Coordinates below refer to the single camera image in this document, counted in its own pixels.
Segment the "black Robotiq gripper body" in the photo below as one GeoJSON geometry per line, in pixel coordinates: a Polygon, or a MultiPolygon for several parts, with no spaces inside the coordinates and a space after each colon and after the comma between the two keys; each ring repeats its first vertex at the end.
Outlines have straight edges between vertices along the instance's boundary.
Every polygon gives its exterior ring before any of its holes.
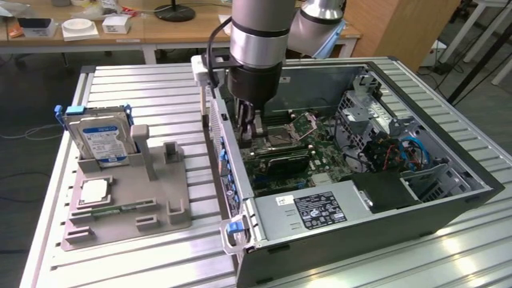
{"type": "Polygon", "coordinates": [[[282,63],[270,68],[254,68],[238,61],[227,63],[227,87],[238,99],[236,111],[250,104],[254,110],[262,110],[278,93],[282,75],[282,63]]]}

